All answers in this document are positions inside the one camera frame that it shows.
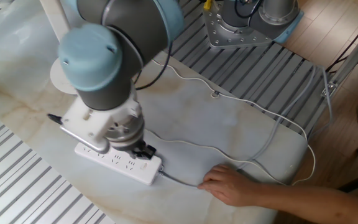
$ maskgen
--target metal mounting plate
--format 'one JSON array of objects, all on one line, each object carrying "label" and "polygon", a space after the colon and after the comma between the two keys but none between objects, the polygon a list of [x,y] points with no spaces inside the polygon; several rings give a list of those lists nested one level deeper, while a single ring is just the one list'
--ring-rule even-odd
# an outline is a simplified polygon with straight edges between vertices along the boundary
[{"label": "metal mounting plate", "polygon": [[220,9],[223,2],[213,4],[210,10],[203,9],[205,26],[211,46],[217,49],[266,46],[272,40],[250,27],[230,27],[221,19]]}]

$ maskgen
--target table surface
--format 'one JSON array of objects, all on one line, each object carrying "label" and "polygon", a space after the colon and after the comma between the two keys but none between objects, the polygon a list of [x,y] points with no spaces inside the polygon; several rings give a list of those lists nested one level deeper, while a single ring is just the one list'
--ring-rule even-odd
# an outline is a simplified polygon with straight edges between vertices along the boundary
[{"label": "table surface", "polygon": [[[46,17],[34,11],[10,16],[8,22],[0,20],[1,26],[9,27],[0,31],[0,121],[115,222],[269,223],[274,219],[272,210],[229,207],[204,191],[163,179],[148,187],[78,157],[73,150],[77,142],[46,117],[47,113],[64,114],[74,99],[59,92],[49,80],[58,42]],[[22,18],[25,24],[11,22]],[[163,62],[165,57],[162,53],[157,60]],[[170,65],[185,77],[202,78],[175,59]],[[139,85],[153,79],[160,69],[150,63]],[[168,69],[153,87],[139,92],[146,128],[164,139],[218,147],[238,159],[255,154],[268,138],[274,120],[243,102],[212,99],[210,94],[200,81],[181,80]],[[200,183],[212,166],[230,164],[207,149],[161,142],[148,133],[145,140],[157,148],[168,174],[191,184]],[[305,140],[280,126],[258,162],[277,179],[289,182],[305,151]],[[272,182],[254,166],[245,171],[255,179]]]}]

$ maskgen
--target power strip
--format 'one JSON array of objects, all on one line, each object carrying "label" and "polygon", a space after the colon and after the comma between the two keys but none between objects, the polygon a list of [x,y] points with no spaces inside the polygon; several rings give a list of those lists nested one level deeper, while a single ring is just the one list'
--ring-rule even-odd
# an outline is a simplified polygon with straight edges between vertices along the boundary
[{"label": "power strip", "polygon": [[146,185],[152,185],[154,178],[162,167],[162,160],[153,156],[151,160],[133,159],[126,152],[117,151],[114,148],[103,155],[98,154],[89,147],[79,143],[75,147],[75,152],[87,159],[112,169],[120,174],[124,174],[132,179]]}]

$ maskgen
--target gray cable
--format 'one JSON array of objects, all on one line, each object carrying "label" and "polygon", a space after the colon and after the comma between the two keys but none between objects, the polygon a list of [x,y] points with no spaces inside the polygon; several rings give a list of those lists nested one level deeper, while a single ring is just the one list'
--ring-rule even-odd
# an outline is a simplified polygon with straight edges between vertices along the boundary
[{"label": "gray cable", "polygon": [[326,99],[327,99],[327,105],[328,105],[328,110],[329,110],[329,121],[322,128],[320,128],[319,130],[313,132],[311,134],[311,137],[315,136],[316,134],[320,133],[321,131],[324,131],[334,121],[334,112],[333,112],[333,107],[332,107],[332,104],[331,104],[331,96],[329,95],[327,73],[326,73],[326,70],[324,69],[323,66],[319,66],[319,68],[322,69],[322,71],[323,71],[323,79],[324,79],[324,85],[325,85],[326,96],[327,96]]},{"label": "gray cable", "polygon": [[173,183],[176,183],[176,184],[180,184],[182,186],[185,186],[185,187],[191,187],[192,189],[195,189],[195,190],[198,190],[197,186],[195,185],[191,185],[191,184],[186,184],[180,180],[176,180],[175,178],[169,176],[168,174],[160,171],[159,174],[161,175],[162,178],[166,179],[166,180],[169,180],[170,182],[173,182]]},{"label": "gray cable", "polygon": [[[291,110],[291,108],[293,107],[293,105],[295,105],[295,103],[306,93],[306,91],[308,90],[308,88],[310,87],[314,77],[316,76],[316,66],[313,65],[313,70],[311,72],[311,77],[309,79],[308,84],[305,86],[305,88],[302,90],[302,92],[284,109],[284,111],[281,113],[282,116],[287,115],[287,113]],[[261,154],[263,154],[266,149],[268,148],[268,146],[270,145],[270,143],[273,140],[273,137],[275,135],[275,133],[277,132],[278,129],[278,125],[283,121],[283,118],[278,118],[276,123],[274,124],[274,127],[272,129],[272,132],[270,133],[270,136],[268,137],[266,143],[264,144],[264,146],[254,155],[252,156],[252,158],[250,158],[250,161],[256,160]],[[238,170],[243,169],[247,164],[242,164],[238,167]]]}]

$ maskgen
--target metal platform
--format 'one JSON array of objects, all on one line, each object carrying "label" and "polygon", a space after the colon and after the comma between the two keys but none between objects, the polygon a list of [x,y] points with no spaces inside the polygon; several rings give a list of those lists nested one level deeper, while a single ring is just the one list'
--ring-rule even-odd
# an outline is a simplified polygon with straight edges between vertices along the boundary
[{"label": "metal platform", "polygon": [[1,122],[0,223],[114,224]]},{"label": "metal platform", "polygon": [[[213,49],[199,0],[181,0],[185,31],[173,44],[174,58],[233,95],[282,113],[304,89],[313,64],[278,44]],[[288,117],[310,133],[325,108],[323,78]],[[286,121],[284,125],[300,133]],[[0,123],[0,223],[114,223]]]}]

